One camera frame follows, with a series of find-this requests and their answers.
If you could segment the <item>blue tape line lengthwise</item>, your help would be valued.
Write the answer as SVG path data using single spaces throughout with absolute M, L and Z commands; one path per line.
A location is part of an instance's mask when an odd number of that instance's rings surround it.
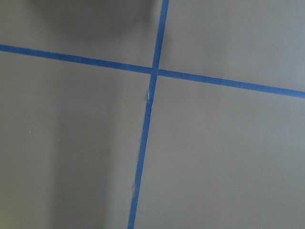
M 164 31 L 167 19 L 167 12 L 169 7 L 169 1 L 163 0 L 161 5 L 161 12 L 159 17 L 159 24 L 158 24 L 158 31 L 156 36 L 155 48 L 154 48 L 154 56 L 151 68 L 151 75 L 150 75 L 150 82 L 148 87 L 148 94 L 147 94 L 147 102 L 142 126 L 142 134 L 141 134 L 141 141 L 139 145 L 139 153 L 138 153 L 138 160 L 135 170 L 135 178 L 134 178 L 134 189 L 133 189 L 133 196 L 131 199 L 131 206 L 130 206 L 130 213 L 128 218 L 128 225 L 127 229 L 133 229 L 136 219 L 136 212 L 138 206 L 138 199 L 141 187 L 141 179 L 142 179 L 142 172 L 145 160 L 145 152 L 146 146 L 148 141 L 148 134 L 151 122 L 151 115 L 153 109 L 153 102 L 154 102 L 154 95 L 155 95 L 155 88 L 157 82 L 157 76 L 159 71 L 159 64 L 160 64 L 160 57 L 162 53 L 162 46 L 163 46 L 163 38 L 164 38 Z

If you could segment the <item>blue tape line crosswise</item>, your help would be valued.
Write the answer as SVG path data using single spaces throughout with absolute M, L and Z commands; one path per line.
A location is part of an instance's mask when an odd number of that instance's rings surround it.
M 150 74 L 152 71 L 152 69 L 149 67 L 144 67 L 144 66 L 139 66 L 139 65 L 125 64 L 125 63 L 120 63 L 120 62 L 111 62 L 111 61 L 92 59 L 92 58 L 87 58 L 87 57 L 62 54 L 62 53 L 56 53 L 56 52 L 47 52 L 47 51 L 41 51 L 41 50 L 35 50 L 35 49 L 29 49 L 29 48 L 23 48 L 23 47 L 4 45 L 4 44 L 2 44 L 0 46 L 0 50 L 2 52 L 10 52 L 10 53 L 16 53 L 16 54 L 22 54 L 22 55 L 28 55 L 28 56 L 41 57 L 41 58 L 46 58 L 46 59 L 74 62 L 74 63 L 80 63 L 80 64 L 84 64 L 84 65 L 106 67 L 106 68 L 125 70 L 125 71 L 136 72 L 136 73 Z M 266 85 L 259 85 L 259 84 L 254 84 L 254 83 L 245 83 L 245 82 L 233 81 L 233 80 L 227 80 L 227 79 L 221 79 L 221 78 L 207 77 L 207 76 L 203 76 L 203 75 L 196 75 L 196 74 L 190 74 L 190 73 L 181 73 L 181 72 L 159 69 L 158 75 L 164 76 L 164 77 L 176 78 L 176 79 L 184 79 L 184 80 L 189 80 L 189 81 L 194 81 L 194 82 L 209 83 L 209 84 L 215 84 L 215 85 L 221 85 L 221 86 L 227 86 L 227 87 L 233 87 L 233 88 L 240 88 L 240 89 L 251 90 L 251 91 L 270 93 L 270 94 L 279 94 L 279 95 L 285 95 L 285 96 L 302 98 L 302 99 L 304 99 L 304 97 L 305 97 L 305 93 L 302 91 L 296 91 L 296 90 L 272 87 L 272 86 L 266 86 Z

